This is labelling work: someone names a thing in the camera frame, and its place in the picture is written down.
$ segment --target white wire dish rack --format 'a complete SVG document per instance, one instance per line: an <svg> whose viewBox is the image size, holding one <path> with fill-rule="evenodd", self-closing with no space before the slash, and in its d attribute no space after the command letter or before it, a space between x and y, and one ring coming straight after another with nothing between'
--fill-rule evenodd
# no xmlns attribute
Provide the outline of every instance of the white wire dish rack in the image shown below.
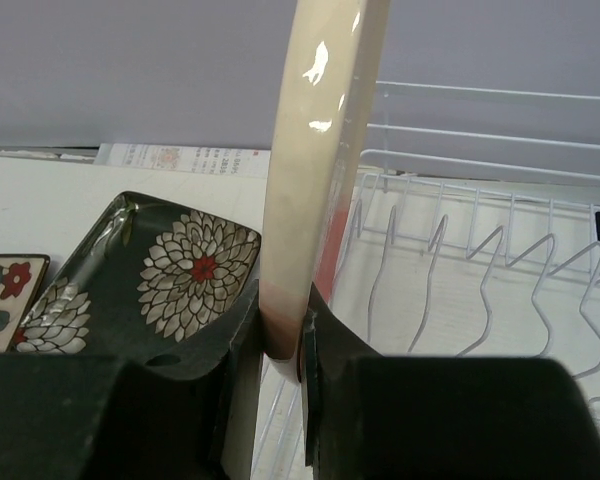
<svg viewBox="0 0 600 480"><path fill-rule="evenodd" d="M600 207L463 183L361 178L334 313L385 354L555 358L600 429ZM253 478L311 478L300 399L265 361Z"/></svg>

